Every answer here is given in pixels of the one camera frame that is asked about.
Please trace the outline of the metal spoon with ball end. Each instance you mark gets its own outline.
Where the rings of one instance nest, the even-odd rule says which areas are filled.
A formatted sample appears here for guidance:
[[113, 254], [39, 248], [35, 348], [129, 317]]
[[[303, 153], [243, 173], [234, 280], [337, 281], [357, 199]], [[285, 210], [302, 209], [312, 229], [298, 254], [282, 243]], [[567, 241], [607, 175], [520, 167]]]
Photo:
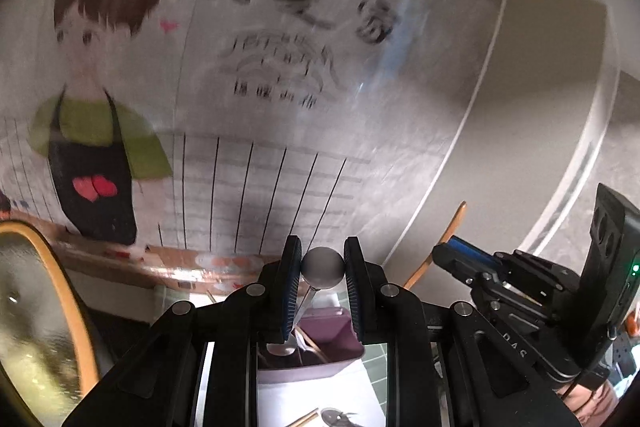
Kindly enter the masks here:
[[293, 326], [285, 343], [268, 343], [267, 351], [276, 357], [289, 357], [298, 351], [302, 345], [298, 338], [298, 323], [311, 306], [314, 296], [319, 291], [325, 291], [337, 286], [343, 280], [345, 268], [343, 257], [333, 248], [314, 247], [307, 251], [302, 259], [302, 275], [308, 285], [306, 294], [300, 303]]

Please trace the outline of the wooden spoon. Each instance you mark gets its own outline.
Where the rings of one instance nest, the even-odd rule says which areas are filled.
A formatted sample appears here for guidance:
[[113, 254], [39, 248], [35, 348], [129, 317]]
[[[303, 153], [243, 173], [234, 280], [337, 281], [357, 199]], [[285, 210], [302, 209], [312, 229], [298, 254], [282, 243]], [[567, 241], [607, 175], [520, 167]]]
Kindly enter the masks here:
[[[444, 233], [442, 233], [442, 236], [440, 236], [440, 239], [437, 241], [436, 245], [445, 244], [449, 241], [449, 239], [451, 239], [452, 236], [454, 236], [454, 233], [457, 232], [457, 229], [460, 227], [465, 217], [465, 213], [467, 209], [468, 209], [468, 203], [465, 202], [465, 200], [462, 200], [456, 212], [454, 213], [451, 220], [449, 221]], [[413, 288], [413, 286], [420, 281], [420, 278], [423, 277], [423, 275], [427, 272], [427, 270], [430, 269], [430, 266], [432, 265], [432, 263], [433, 263], [433, 254], [429, 253], [428, 256], [418, 266], [418, 269], [414, 270], [410, 275], [410, 277], [408, 277], [408, 280], [405, 281], [402, 287], [407, 289], [407, 291], [410, 291], [410, 289]]]

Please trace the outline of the wooden chopstick in caddy right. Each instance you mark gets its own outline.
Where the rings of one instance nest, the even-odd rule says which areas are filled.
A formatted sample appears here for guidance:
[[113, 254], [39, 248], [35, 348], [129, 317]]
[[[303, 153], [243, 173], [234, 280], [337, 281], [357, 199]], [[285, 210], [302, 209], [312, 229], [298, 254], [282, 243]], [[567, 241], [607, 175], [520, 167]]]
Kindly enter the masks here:
[[297, 341], [298, 347], [303, 351], [309, 351], [315, 355], [322, 364], [329, 364], [331, 360], [326, 354], [319, 348], [317, 343], [314, 342], [299, 326], [295, 326], [293, 329], [294, 337]]

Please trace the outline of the white green grid placemat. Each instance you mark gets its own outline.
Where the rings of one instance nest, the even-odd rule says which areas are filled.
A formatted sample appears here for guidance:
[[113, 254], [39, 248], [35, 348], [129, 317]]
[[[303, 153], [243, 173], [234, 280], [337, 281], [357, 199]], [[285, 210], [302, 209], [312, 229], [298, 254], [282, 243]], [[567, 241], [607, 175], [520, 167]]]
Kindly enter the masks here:
[[387, 353], [384, 345], [364, 348], [353, 360], [258, 369], [257, 410], [261, 426], [288, 426], [314, 412], [311, 426], [384, 426]]

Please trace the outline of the yellow rimmed pan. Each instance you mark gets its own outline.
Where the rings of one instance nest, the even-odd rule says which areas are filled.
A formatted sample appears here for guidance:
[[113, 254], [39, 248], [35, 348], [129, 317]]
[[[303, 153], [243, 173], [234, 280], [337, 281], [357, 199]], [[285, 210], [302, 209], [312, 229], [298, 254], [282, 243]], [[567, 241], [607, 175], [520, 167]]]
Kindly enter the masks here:
[[53, 249], [1, 223], [1, 396], [27, 426], [61, 426], [100, 371], [81, 301]]

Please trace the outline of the purple utensil caddy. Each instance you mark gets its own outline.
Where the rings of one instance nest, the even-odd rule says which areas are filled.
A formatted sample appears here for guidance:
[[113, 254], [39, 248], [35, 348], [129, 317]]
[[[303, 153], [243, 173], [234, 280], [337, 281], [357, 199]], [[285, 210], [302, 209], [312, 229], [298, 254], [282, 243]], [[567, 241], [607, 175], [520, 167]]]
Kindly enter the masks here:
[[260, 349], [259, 384], [289, 384], [333, 377], [364, 355], [364, 346], [352, 328], [352, 316], [346, 308], [311, 308], [298, 326], [317, 343], [331, 362], [322, 364], [315, 355], [302, 349], [289, 357], [276, 357], [266, 349]]

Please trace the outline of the wooden chopstick on mat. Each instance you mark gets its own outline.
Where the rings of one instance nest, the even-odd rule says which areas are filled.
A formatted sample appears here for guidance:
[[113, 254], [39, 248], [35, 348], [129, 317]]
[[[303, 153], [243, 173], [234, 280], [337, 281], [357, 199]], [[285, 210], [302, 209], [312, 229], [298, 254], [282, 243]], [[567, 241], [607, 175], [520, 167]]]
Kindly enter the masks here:
[[299, 418], [295, 423], [292, 424], [292, 427], [304, 427], [314, 421], [318, 416], [319, 413], [317, 411], [312, 411], [304, 417]]
[[312, 411], [310, 411], [309, 413], [296, 418], [295, 421], [292, 421], [292, 423], [289, 423], [288, 425], [286, 425], [286, 427], [304, 427], [307, 424], [311, 423], [312, 421], [314, 421], [317, 417], [319, 416], [319, 410], [318, 409], [314, 409]]

